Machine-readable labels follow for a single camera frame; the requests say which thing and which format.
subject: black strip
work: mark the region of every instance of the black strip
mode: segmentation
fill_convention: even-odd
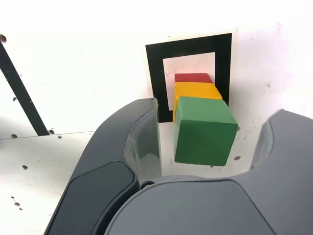
[[[3,72],[6,80],[8,81],[12,91],[18,99],[21,107],[23,108],[28,120],[33,126],[38,136],[49,135],[37,109],[31,100],[18,72],[16,71],[9,55],[3,44],[0,42],[0,69]]]
[[[153,95],[158,100],[159,122],[173,121],[169,111],[163,59],[215,52],[215,86],[228,105],[232,34],[213,35],[146,45]]]

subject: yellow cube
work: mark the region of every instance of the yellow cube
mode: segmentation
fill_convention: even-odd
[[[173,110],[173,122],[175,122],[178,98],[181,96],[198,97],[208,99],[222,99],[221,94],[213,83],[203,82],[175,82],[175,101]]]

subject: wooden block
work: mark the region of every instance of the wooden block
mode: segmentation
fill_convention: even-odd
[[[181,96],[222,99],[221,94],[213,83],[202,82],[175,82],[175,100],[173,109],[173,122],[175,122],[176,106]]]
[[[207,73],[176,73],[175,82],[208,82],[213,83]]]
[[[237,128],[222,99],[180,97],[174,125],[175,162],[226,165]]]

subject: screw hole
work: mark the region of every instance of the screw hole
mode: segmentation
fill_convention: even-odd
[[[6,37],[3,34],[0,34],[0,41],[6,43]]]

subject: green cube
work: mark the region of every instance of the green cube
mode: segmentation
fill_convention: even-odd
[[[237,128],[222,99],[180,97],[174,125],[175,162],[226,165]]]

